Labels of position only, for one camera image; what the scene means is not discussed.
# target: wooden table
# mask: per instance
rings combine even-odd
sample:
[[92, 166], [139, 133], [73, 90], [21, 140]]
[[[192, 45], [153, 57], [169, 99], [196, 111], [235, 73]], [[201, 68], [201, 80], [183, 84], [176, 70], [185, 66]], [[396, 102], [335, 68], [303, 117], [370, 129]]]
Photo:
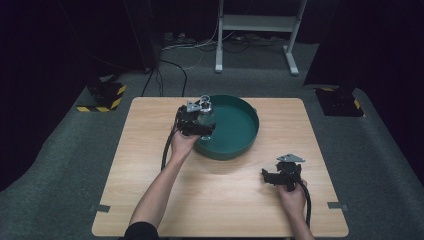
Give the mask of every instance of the wooden table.
[[[175, 113], [186, 98], [135, 98], [122, 132], [92, 232], [123, 236], [140, 197], [160, 171]], [[276, 172], [276, 158], [288, 153], [306, 160], [302, 177], [312, 199], [316, 237], [343, 237], [348, 227], [303, 102], [300, 99], [244, 98], [257, 110], [259, 132], [253, 146], [228, 161], [193, 151], [175, 182], [158, 229], [161, 237], [292, 236], [275, 187], [261, 169]]]

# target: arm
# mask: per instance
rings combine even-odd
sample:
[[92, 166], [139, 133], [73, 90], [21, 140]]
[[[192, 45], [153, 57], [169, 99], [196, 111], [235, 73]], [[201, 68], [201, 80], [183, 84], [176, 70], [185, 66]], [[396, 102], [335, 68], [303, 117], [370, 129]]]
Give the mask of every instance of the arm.
[[130, 225], [135, 222], [148, 222], [156, 229], [159, 227], [175, 179], [198, 138], [198, 136], [186, 137], [180, 131], [174, 134], [171, 142], [172, 155], [168, 164], [140, 199], [131, 217]]
[[288, 192], [287, 187], [283, 185], [276, 185], [276, 187], [280, 193], [283, 209], [289, 218], [294, 237], [297, 240], [314, 239], [303, 216], [306, 199], [302, 187], [296, 184], [295, 190], [292, 192]]

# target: gray tape on table corner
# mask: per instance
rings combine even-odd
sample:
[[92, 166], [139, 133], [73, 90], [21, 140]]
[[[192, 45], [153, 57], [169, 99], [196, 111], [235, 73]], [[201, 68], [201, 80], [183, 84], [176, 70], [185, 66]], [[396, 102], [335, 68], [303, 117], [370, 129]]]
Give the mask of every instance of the gray tape on table corner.
[[90, 206], [90, 212], [109, 212], [110, 206], [92, 203]]
[[329, 209], [341, 209], [343, 212], [349, 211], [349, 207], [346, 204], [339, 202], [327, 202]]

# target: green tray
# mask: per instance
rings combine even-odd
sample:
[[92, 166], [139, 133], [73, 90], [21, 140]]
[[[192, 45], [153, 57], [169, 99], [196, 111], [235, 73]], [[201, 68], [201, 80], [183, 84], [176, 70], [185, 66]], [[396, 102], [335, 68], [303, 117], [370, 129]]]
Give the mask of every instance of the green tray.
[[229, 160], [246, 152], [259, 129], [256, 110], [244, 100], [229, 95], [210, 96], [216, 128], [210, 140], [199, 139], [194, 149], [216, 160]]

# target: forearm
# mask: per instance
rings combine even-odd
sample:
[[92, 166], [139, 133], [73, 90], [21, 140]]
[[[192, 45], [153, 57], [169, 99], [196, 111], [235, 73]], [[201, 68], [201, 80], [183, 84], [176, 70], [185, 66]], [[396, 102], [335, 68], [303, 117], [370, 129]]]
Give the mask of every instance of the forearm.
[[135, 222], [148, 222], [156, 228], [165, 214], [172, 186], [183, 165], [184, 159], [171, 156], [166, 167], [152, 182], [143, 197], [140, 199], [130, 220], [130, 225]]
[[289, 216], [289, 221], [296, 240], [315, 239], [311, 230], [308, 228], [308, 225], [306, 225], [305, 219], [302, 215]]

